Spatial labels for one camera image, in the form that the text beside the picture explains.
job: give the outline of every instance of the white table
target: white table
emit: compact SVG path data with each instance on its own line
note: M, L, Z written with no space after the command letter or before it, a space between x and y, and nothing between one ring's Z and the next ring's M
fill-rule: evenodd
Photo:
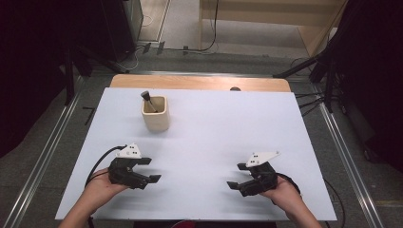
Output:
M146 129L144 90L167 96L167 131ZM125 190L100 208L95 219L285 220L270 200L244 198L226 183L251 180L237 163L265 151L281 153L271 165L298 184L317 219L336 219L293 93L152 88L106 89L56 219L63 219L79 198L95 162L108 149L129 143L152 159L134 171L162 177L144 190ZM113 158L114 153L98 168L108 167Z

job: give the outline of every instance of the beige cup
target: beige cup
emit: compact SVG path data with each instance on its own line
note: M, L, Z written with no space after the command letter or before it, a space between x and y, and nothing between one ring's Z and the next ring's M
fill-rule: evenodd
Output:
M168 100L164 96L153 96L151 103L158 112L155 112L148 102L143 100L142 114L145 125L150 131L165 131L169 128L170 122Z

